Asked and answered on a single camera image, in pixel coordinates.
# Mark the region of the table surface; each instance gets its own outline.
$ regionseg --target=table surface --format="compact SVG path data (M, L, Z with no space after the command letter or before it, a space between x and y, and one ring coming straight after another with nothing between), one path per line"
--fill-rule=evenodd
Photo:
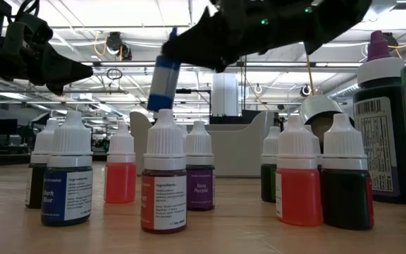
M216 209L188 212L187 229L155 235L140 228L133 203L104 203L104 164L95 163L92 215L83 224L46 227L24 206L27 165L0 167L0 253L398 253L406 254L406 205L374 203L376 226L351 231L280 223L260 198L259 179L217 179Z

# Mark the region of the computer monitor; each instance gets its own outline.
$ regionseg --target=computer monitor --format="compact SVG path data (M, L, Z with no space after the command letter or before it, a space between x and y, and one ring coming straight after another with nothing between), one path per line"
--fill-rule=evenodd
M0 119L0 135L17 134L17 119Z

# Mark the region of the red liquid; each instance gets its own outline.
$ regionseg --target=red liquid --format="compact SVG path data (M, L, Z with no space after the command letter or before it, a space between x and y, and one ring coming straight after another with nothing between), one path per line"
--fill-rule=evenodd
M108 203L132 202L136 177L135 163L108 163L104 200Z
M282 211L278 220L298 226L322 225L321 186L317 169L277 169L276 173L277 188L281 175Z

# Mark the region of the purple label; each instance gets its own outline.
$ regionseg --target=purple label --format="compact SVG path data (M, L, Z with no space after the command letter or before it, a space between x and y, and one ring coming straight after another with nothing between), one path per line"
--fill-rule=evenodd
M207 209L214 206L214 171L187 171L187 207Z

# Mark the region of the barcode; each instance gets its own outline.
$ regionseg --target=barcode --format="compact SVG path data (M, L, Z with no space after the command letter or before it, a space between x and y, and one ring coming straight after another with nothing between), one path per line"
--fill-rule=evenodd
M374 100L370 102L362 102L355 105L355 113L362 115L362 114L373 114L381 112L381 101Z

